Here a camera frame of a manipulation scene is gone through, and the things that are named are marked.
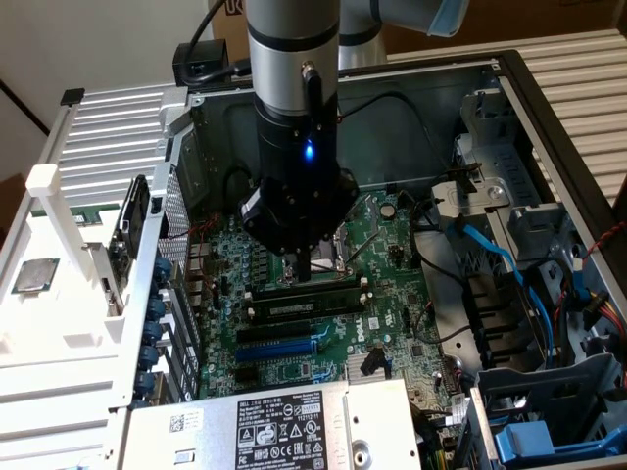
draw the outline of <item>black wire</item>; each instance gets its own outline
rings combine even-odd
[[[420,204],[420,203],[416,203],[413,206],[413,209],[411,209],[410,212],[410,248],[411,248],[411,255],[413,257],[417,257],[417,260],[421,260],[422,262],[424,262],[427,266],[431,267],[432,269],[435,269],[436,271],[438,271],[441,274],[444,274],[447,277],[450,277],[451,279],[453,279],[455,282],[457,282],[462,289],[465,289],[466,287],[466,283],[463,279],[461,279],[459,276],[457,276],[456,274],[453,274],[450,271],[447,271],[446,269],[435,265],[434,263],[432,263],[430,260],[428,260],[427,258],[425,258],[420,251],[418,250],[418,246],[415,243],[415,236],[414,236],[414,231],[413,231],[413,223],[414,223],[414,212],[415,212],[415,208],[416,206]]]
[[[450,335],[447,335],[447,336],[445,336],[443,338],[440,338],[439,340],[430,340],[428,338],[424,338],[423,336],[421,336],[418,333],[417,329],[418,329],[418,326],[420,326],[420,320],[424,316],[424,312],[425,311],[426,311],[426,309],[423,310],[421,313],[419,313],[418,314],[418,318],[415,321],[415,324],[416,324],[416,332],[415,332],[416,334],[415,334],[415,337],[416,337],[416,339],[420,340],[422,343],[425,343],[427,345],[440,345],[440,344],[442,344],[442,343],[444,343],[446,341],[451,340],[452,338],[454,338],[455,336],[463,333],[464,331],[467,331],[467,330],[470,329],[470,325],[463,326],[463,327],[459,328],[458,330],[454,331],[453,333],[451,333]]]
[[[527,297],[527,291],[528,289],[522,289],[522,295],[524,296],[525,302],[527,303],[525,308],[527,308],[528,310],[535,311],[535,307],[529,301],[529,297]],[[542,347],[545,350],[545,362],[546,364],[548,364],[549,354],[551,354],[551,352],[549,351],[549,343],[547,342],[547,333],[545,332],[545,328],[547,327],[547,325],[545,325],[545,322],[542,321],[542,318],[540,316],[536,316],[536,320],[537,320],[538,328],[540,328],[540,336],[542,336]]]
[[[224,5],[224,3],[226,3],[226,0],[217,0],[214,3],[212,8],[210,8],[209,12],[205,15],[205,17],[201,21],[200,25],[198,26],[198,29],[196,29],[196,32],[192,36],[192,40],[189,41],[189,47],[187,48],[187,52],[185,53],[185,57],[183,58],[183,70],[181,74],[181,79],[183,80],[183,83],[185,83],[187,86],[204,85],[212,81],[223,79],[227,76],[232,76],[235,74],[241,76],[241,75],[250,73],[250,60],[244,59],[242,61],[237,61],[222,70],[215,70],[215,71],[212,71],[211,73],[207,73],[205,75],[200,75],[200,76],[190,75],[191,70],[189,67],[189,63],[191,61],[194,48],[198,44],[198,41],[200,40],[200,36],[203,34],[203,32],[205,32],[205,29],[207,29],[207,26],[209,25],[211,20],[214,18],[217,11],[220,8],[222,8],[222,5]]]
[[[568,323],[567,323],[567,311],[568,304],[570,303],[570,293],[564,294],[564,298],[561,300],[559,306],[559,344],[561,345],[561,352],[559,355],[559,366],[566,367],[570,361],[570,350],[568,348]]]
[[[431,139],[431,135],[429,134],[429,130],[427,129],[427,127],[426,127],[426,125],[424,123],[424,119],[422,118],[422,114],[420,113],[420,110],[418,109],[418,106],[405,93],[401,93],[400,91],[396,91],[396,90],[391,90],[391,91],[386,91],[386,92],[381,93],[379,95],[373,96],[369,100],[364,101],[360,105],[357,105],[354,108],[349,109],[346,113],[338,116],[338,122],[342,122],[345,118],[347,118],[349,116],[352,116],[355,113],[358,113],[362,109],[367,108],[372,103],[376,103],[377,101],[379,101],[379,100],[381,100],[383,98],[396,98],[397,100],[401,100],[403,103],[408,105],[408,107],[410,108],[411,112],[418,119],[418,123],[420,124],[420,127],[422,128],[422,131],[424,132],[424,136],[427,139],[427,142],[429,143],[429,147],[431,148],[431,152],[433,152],[433,154],[438,157],[438,159],[440,160],[440,162],[442,163],[444,168],[448,167],[447,163],[444,161],[444,159],[442,159],[442,156],[435,149],[435,145],[433,143],[433,140]]]

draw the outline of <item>blue light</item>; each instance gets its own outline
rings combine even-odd
[[[307,145],[305,146],[305,160],[311,162],[315,156],[314,144],[312,144],[311,140],[307,141]]]

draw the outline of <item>white wall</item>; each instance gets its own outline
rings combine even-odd
[[[0,0],[0,77],[52,126],[68,88],[173,81],[207,0]],[[0,180],[27,175],[42,134],[0,92]]]

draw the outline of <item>power supply label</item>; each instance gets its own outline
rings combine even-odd
[[[322,392],[237,404],[237,470],[327,468]]]

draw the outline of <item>blue pcie slot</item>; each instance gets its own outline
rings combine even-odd
[[[317,341],[310,338],[301,340],[278,341],[260,346],[240,348],[235,353],[237,362],[252,362],[256,360],[276,359],[288,355],[315,355]]]

